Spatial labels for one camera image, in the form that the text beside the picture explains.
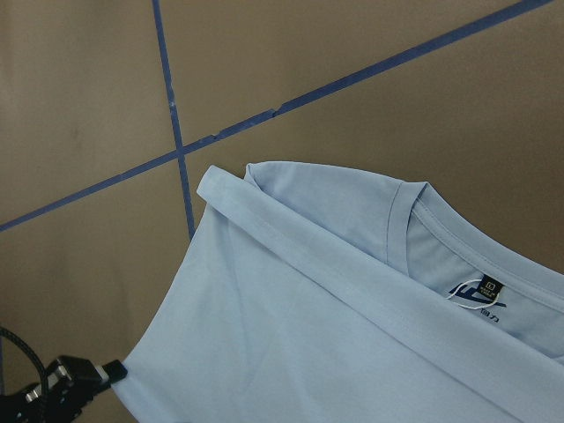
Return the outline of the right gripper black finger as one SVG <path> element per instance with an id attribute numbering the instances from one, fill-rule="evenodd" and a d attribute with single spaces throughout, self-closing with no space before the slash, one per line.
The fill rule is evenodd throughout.
<path id="1" fill-rule="evenodd" d="M 40 380 L 1 396 L 2 422 L 73 422 L 96 396 L 125 379 L 119 360 L 94 365 L 62 355 L 40 369 Z"/>

